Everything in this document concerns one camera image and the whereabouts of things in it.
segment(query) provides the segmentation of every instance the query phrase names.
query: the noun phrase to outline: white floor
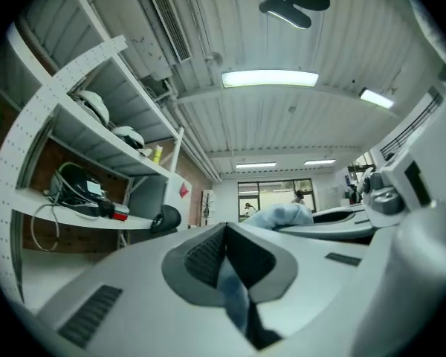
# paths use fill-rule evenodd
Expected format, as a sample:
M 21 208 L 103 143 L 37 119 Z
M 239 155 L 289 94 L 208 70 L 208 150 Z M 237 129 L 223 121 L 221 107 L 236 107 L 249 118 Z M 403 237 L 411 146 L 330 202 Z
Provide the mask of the white floor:
M 22 251 L 22 289 L 26 307 L 37 313 L 63 286 L 91 268 L 102 254 Z

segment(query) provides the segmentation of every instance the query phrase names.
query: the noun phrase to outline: white helmet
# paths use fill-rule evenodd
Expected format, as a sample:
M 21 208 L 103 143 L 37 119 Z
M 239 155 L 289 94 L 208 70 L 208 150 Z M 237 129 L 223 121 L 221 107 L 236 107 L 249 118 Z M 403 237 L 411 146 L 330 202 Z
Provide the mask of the white helmet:
M 103 99 L 95 92 L 82 90 L 77 93 L 76 102 L 90 116 L 100 122 L 104 127 L 109 125 L 109 111 L 103 102 Z
M 124 140 L 134 149 L 143 149 L 144 142 L 142 135 L 130 126 L 116 127 L 111 131 L 118 138 Z

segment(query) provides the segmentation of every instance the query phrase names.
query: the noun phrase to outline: ceiling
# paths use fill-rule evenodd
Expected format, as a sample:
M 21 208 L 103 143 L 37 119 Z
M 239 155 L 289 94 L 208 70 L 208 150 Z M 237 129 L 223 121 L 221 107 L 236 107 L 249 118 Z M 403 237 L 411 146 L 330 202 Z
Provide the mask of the ceiling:
M 169 60 L 178 90 L 169 105 L 181 110 L 222 177 L 345 167 L 388 134 L 437 81 L 442 61 L 421 37 L 407 0 L 331 0 L 325 12 L 305 12 L 312 20 L 307 30 L 263 15 L 261 1 L 172 0 L 192 57 Z M 141 9 L 152 24 L 152 13 Z M 159 39 L 158 26 L 152 27 Z M 221 87 L 222 72 L 255 68 L 315 71 L 320 77 L 311 89 Z M 395 105 L 386 110 L 360 100 L 364 87 Z M 304 166 L 321 158 L 337 162 L 316 170 Z M 277 165 L 235 169 L 258 161 Z

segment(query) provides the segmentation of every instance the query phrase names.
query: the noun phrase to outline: fluorescent ceiling light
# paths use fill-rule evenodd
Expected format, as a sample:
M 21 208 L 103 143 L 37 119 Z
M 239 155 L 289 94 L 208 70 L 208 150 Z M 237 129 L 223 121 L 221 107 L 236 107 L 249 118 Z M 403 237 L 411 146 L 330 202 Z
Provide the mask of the fluorescent ceiling light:
M 277 14 L 276 12 L 272 12 L 271 10 L 269 10 L 268 13 L 270 13 L 271 15 L 277 17 L 278 19 L 281 19 L 281 20 L 284 20 L 285 22 L 288 22 L 289 24 L 291 24 L 293 27 L 295 27 L 297 29 L 305 29 L 303 27 L 300 27 L 299 25 L 294 24 L 292 21 L 287 20 L 285 17 Z
M 236 168 L 260 168 L 260 167 L 274 167 L 276 163 L 255 163 L 255 164 L 237 164 Z
M 314 87 L 319 74 L 294 70 L 245 70 L 222 74 L 224 87 L 290 85 Z
M 384 107 L 385 109 L 389 109 L 395 102 L 392 100 L 383 97 L 376 92 L 370 91 L 368 89 L 363 89 L 360 95 L 360 99 L 366 100 L 367 102 L 371 102 L 374 104 L 378 104 L 379 106 Z
M 332 164 L 335 160 L 310 160 L 306 161 L 304 165 L 314 165 L 314 164 Z

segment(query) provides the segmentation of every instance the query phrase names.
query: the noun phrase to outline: blue cloth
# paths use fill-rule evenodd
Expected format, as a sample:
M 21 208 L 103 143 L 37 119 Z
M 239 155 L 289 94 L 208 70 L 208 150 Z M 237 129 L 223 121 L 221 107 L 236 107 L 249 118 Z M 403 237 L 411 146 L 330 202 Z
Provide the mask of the blue cloth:
M 276 204 L 261 210 L 244 221 L 245 225 L 257 226 L 266 230 L 279 230 L 287 226 L 314 224 L 312 212 L 301 204 Z
M 312 225 L 312 212 L 301 204 L 278 204 L 261 210 L 246 219 L 245 224 L 277 231 L 291 225 Z M 220 267 L 216 288 L 224 295 L 224 306 L 228 317 L 241 333 L 248 328 L 250 298 L 229 259 L 225 257 Z

